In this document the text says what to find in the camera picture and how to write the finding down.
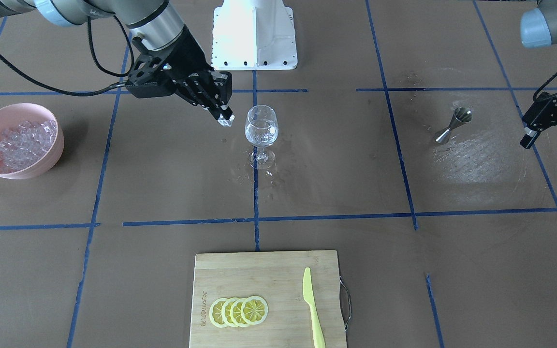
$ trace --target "yellow knife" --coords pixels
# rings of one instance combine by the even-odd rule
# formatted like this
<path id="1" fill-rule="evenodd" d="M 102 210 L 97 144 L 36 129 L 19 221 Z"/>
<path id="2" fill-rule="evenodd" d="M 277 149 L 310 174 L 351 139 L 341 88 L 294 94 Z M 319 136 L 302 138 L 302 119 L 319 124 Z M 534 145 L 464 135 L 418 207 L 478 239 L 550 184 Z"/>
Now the yellow knife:
<path id="1" fill-rule="evenodd" d="M 311 308 L 313 344 L 315 348 L 325 348 L 325 341 L 323 340 L 323 333 L 321 332 L 321 325 L 319 324 L 319 317 L 315 306 L 315 297 L 313 297 L 313 284 L 311 282 L 311 269 L 309 267 L 305 268 L 305 276 L 302 279 L 302 297 Z"/>

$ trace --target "wooden cutting board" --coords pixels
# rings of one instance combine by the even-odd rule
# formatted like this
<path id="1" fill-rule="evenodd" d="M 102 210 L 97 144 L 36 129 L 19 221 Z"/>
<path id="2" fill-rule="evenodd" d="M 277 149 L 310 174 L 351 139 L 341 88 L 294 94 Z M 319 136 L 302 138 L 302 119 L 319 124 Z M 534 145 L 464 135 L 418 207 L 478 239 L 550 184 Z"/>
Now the wooden cutting board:
<path id="1" fill-rule="evenodd" d="M 313 348 L 302 277 L 311 267 L 319 322 L 327 348 L 347 348 L 334 250 L 198 254 L 192 291 L 190 348 Z M 217 328 L 210 306 L 221 297 L 259 295 L 268 316 L 247 328 Z"/>

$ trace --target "bowl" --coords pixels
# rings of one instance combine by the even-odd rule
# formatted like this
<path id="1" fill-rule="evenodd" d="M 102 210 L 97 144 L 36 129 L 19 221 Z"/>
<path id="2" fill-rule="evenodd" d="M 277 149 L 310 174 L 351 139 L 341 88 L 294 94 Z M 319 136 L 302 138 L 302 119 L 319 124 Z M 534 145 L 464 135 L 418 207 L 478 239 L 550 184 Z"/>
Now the bowl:
<path id="1" fill-rule="evenodd" d="M 0 140 L 1 132 L 8 128 L 17 128 L 23 121 L 42 123 L 45 121 L 55 121 L 57 125 L 57 135 L 55 141 L 49 150 L 36 161 L 33 165 L 17 172 L 3 173 L 1 171 L 0 161 L 0 178 L 6 179 L 29 179 L 35 178 L 40 174 L 51 169 L 61 157 L 64 150 L 64 134 L 61 127 L 55 119 L 55 115 L 44 106 L 31 103 L 20 103 L 6 106 L 0 109 Z"/>

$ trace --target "clear glass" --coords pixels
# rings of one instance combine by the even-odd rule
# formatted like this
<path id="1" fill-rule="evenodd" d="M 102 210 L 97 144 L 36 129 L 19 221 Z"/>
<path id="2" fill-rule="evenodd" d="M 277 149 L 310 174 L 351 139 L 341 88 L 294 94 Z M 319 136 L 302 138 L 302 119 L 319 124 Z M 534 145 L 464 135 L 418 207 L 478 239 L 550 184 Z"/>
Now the clear glass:
<path id="1" fill-rule="evenodd" d="M 257 105 L 251 108 L 246 115 L 246 139 L 257 147 L 257 152 L 252 151 L 249 163 L 256 169 L 268 169 L 274 164 L 276 156 L 271 150 L 265 148 L 272 145 L 279 136 L 277 114 L 267 105 Z"/>

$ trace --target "sliced lemon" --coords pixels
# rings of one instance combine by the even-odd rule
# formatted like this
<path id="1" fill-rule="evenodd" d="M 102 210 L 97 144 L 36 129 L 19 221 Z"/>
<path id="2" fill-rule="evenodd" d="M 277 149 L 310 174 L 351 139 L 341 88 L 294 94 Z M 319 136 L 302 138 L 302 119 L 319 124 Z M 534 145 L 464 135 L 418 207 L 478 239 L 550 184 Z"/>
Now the sliced lemon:
<path id="1" fill-rule="evenodd" d="M 247 324 L 261 324 L 268 316 L 268 302 L 263 297 L 251 296 L 242 305 L 241 313 Z"/>
<path id="2" fill-rule="evenodd" d="M 225 328 L 227 326 L 223 320 L 223 316 L 220 314 L 226 300 L 225 297 L 221 297 L 210 306 L 210 322 L 217 328 Z"/>
<path id="3" fill-rule="evenodd" d="M 247 322 L 244 321 L 242 318 L 242 306 L 246 302 L 246 299 L 239 299 L 234 304 L 232 304 L 232 308 L 229 310 L 229 314 L 232 317 L 232 321 L 236 326 L 245 328 L 246 326 L 250 326 Z"/>
<path id="4" fill-rule="evenodd" d="M 239 297 L 232 297 L 230 299 L 225 300 L 225 302 L 223 303 L 223 308 L 220 309 L 220 315 L 223 319 L 223 322 L 225 322 L 225 324 L 227 324 L 227 326 L 231 326 L 232 328 L 237 328 L 238 327 L 236 324 L 234 324 L 234 321 L 232 320 L 232 315 L 231 315 L 232 305 L 237 300 L 239 300 Z"/>

